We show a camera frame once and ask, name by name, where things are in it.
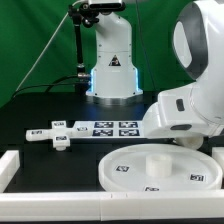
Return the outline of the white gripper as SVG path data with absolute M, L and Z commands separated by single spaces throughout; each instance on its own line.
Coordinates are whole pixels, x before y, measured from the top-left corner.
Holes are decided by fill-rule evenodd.
M 209 136 L 212 126 L 193 109 L 190 93 L 190 87 L 160 92 L 157 102 L 143 117 L 144 136 L 150 139 Z

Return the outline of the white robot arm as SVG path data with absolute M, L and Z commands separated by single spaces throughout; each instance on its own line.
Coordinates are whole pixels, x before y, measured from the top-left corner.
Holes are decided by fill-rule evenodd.
M 115 14 L 123 0 L 88 0 L 96 12 L 97 63 L 86 95 L 96 101 L 123 102 L 142 94 L 132 64 L 132 28 Z M 196 0 L 176 21 L 174 53 L 193 79 L 162 91 L 142 124 L 148 138 L 218 136 L 224 131 L 224 0 Z

